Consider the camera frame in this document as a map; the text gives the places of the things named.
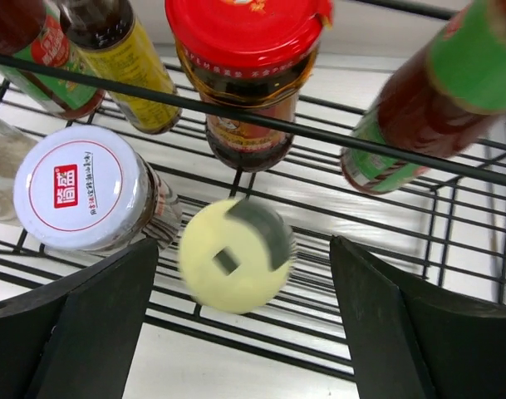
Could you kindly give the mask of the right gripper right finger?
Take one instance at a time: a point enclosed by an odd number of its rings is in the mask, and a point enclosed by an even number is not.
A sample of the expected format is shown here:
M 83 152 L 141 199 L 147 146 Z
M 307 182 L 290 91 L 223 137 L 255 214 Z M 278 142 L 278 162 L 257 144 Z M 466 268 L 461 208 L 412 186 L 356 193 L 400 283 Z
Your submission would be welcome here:
M 330 262 L 361 398 L 506 398 L 506 306 L 439 288 L 338 236 Z

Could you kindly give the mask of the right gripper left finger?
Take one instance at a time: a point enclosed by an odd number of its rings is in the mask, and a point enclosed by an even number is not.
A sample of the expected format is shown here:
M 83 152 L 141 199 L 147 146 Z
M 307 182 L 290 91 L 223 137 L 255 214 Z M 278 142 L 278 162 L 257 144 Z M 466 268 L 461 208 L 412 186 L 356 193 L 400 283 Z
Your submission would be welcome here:
M 143 239 L 0 301 L 0 398 L 120 398 L 159 250 Z

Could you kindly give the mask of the white lid jar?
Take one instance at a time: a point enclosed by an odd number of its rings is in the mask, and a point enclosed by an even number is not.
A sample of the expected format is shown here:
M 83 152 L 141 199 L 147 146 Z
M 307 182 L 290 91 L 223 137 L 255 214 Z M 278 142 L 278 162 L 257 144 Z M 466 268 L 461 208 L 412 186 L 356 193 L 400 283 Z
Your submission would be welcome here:
M 178 196 L 116 133 L 71 126 L 40 140 L 20 165 L 13 203 L 48 248 L 103 254 L 143 238 L 160 249 L 179 232 Z

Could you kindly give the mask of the yellow lid spice shaker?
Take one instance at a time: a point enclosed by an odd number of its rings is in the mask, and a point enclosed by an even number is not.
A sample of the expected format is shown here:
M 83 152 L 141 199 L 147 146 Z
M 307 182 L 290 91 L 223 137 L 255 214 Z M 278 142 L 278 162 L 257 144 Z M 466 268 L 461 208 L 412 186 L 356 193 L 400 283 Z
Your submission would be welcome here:
M 180 276 L 200 304 L 243 314 L 272 300 L 297 257 L 289 224 L 250 199 L 222 199 L 201 209 L 179 240 Z

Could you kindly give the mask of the black cap spice shaker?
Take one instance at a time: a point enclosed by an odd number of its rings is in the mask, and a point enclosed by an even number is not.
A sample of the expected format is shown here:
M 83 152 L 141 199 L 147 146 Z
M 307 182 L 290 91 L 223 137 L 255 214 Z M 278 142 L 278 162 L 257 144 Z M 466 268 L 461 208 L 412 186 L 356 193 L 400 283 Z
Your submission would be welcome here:
M 0 119 L 0 223 L 20 226 L 13 204 L 19 166 L 37 141 Z

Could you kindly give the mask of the green label sauce bottle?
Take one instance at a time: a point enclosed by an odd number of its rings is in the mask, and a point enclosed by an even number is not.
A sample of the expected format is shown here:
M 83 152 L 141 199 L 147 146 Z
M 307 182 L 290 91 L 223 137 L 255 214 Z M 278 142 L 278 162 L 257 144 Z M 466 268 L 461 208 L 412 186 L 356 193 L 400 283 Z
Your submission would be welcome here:
M 352 137 L 436 158 L 506 113 L 506 1 L 473 1 L 381 88 Z

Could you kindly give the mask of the small yellow oil bottle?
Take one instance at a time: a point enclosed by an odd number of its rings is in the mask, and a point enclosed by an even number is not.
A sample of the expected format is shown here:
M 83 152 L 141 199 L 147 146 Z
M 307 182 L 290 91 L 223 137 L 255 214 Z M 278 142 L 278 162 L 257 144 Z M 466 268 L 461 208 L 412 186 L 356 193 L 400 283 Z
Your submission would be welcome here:
M 130 2 L 58 1 L 56 4 L 62 31 L 96 76 L 166 94 L 177 92 Z M 109 94 L 129 123 L 146 134 L 169 131 L 181 116 L 182 109 L 177 106 L 114 91 Z

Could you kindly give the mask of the yellow cap chili sauce bottle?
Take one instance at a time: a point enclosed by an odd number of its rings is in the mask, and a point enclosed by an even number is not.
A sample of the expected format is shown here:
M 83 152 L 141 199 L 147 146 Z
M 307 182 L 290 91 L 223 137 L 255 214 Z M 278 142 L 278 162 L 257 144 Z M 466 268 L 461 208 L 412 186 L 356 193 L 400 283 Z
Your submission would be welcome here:
M 42 0 L 0 1 L 0 54 L 46 67 L 89 74 L 64 35 L 56 13 Z M 90 115 L 105 92 L 76 82 L 0 65 L 0 74 L 49 113 L 66 120 Z

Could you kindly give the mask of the red lid chili jar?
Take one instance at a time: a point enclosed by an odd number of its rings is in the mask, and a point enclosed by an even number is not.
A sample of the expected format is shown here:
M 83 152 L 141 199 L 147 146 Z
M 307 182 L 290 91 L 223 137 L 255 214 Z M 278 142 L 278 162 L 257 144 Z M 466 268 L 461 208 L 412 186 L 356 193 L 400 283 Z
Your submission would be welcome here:
M 293 122 L 334 3 L 167 1 L 165 13 L 202 101 Z

